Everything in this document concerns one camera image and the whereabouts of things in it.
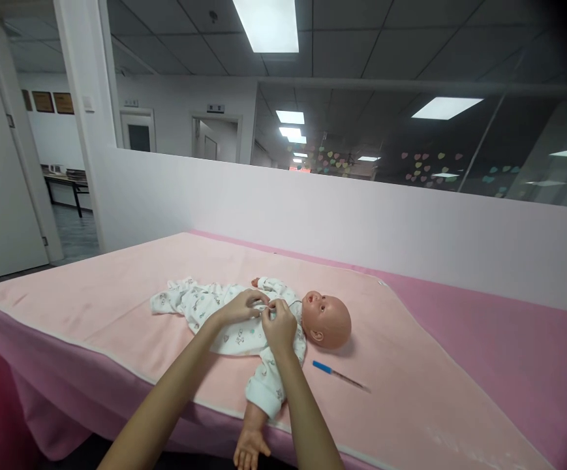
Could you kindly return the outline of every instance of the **human arm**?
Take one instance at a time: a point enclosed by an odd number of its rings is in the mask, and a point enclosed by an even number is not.
[[[249,307],[257,300],[269,302],[258,290],[245,290],[210,316],[127,422],[99,470],[153,468],[183,408],[200,385],[200,372],[211,344],[223,326],[259,316],[259,310]]]
[[[262,315],[262,324],[288,398],[298,468],[343,470],[333,437],[292,348],[296,319],[280,299],[272,301],[270,307],[276,308],[277,316],[273,320],[269,315]]]

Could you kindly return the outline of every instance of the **doll hand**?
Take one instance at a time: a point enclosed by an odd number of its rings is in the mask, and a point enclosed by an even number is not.
[[[239,435],[233,463],[238,470],[257,470],[259,453],[270,457],[270,449],[264,441],[261,430],[254,430],[244,426]]]

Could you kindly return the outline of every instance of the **table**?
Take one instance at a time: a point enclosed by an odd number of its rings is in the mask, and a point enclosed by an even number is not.
[[[50,191],[50,184],[56,183],[64,186],[72,187],[72,194],[74,194],[74,201],[76,203],[76,209],[79,212],[79,217],[83,217],[81,214],[81,205],[79,204],[79,194],[89,194],[89,191],[81,191],[82,188],[88,188],[87,181],[73,180],[68,178],[66,175],[44,175],[44,180],[46,181],[46,187],[48,188],[48,196],[50,197],[50,203],[55,204],[53,201],[53,193]]]

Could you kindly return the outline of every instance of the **door frame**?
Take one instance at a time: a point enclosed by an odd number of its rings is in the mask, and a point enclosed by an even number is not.
[[[239,163],[239,153],[242,144],[242,115],[241,114],[216,114],[201,111],[190,111],[190,128],[192,129],[192,157],[194,157],[194,119],[215,119],[217,121],[228,121],[238,124],[238,138],[236,139],[236,163]]]
[[[151,118],[151,126],[149,127],[149,133],[151,137],[151,153],[157,153],[157,134],[155,133],[155,112],[152,108],[120,108],[120,129],[124,126],[122,120],[123,114],[133,114],[135,116],[145,116]],[[122,133],[122,145],[123,148],[127,149],[127,143],[125,142],[125,133]]]

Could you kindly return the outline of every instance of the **white wall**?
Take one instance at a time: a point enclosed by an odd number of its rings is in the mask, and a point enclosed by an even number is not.
[[[140,108],[154,109],[158,153],[191,156],[191,112],[204,113],[208,104],[223,104],[225,114],[242,117],[239,163],[250,164],[257,96],[255,78],[118,75],[116,82],[121,104],[136,99]]]
[[[273,168],[272,160],[270,159],[270,156],[268,156],[268,154],[265,151],[263,151],[260,147],[258,147],[256,142],[253,144],[252,165],[265,166],[266,168]]]
[[[97,104],[78,124],[108,250],[197,228],[567,309],[565,207],[115,148],[98,4],[55,5],[73,90]]]
[[[31,102],[33,102],[33,91],[70,93],[66,74],[19,73],[18,81],[22,89],[29,90]],[[56,109],[54,113],[37,112],[33,102],[33,111],[28,111],[27,115],[40,163],[85,170],[76,120],[72,114],[58,114]],[[54,201],[75,205],[72,188],[54,183],[51,183],[50,187]],[[79,195],[79,203],[81,207],[91,209],[89,195]]]
[[[218,144],[216,160],[236,162],[238,150],[238,124],[221,119],[201,119],[212,131],[212,138]]]

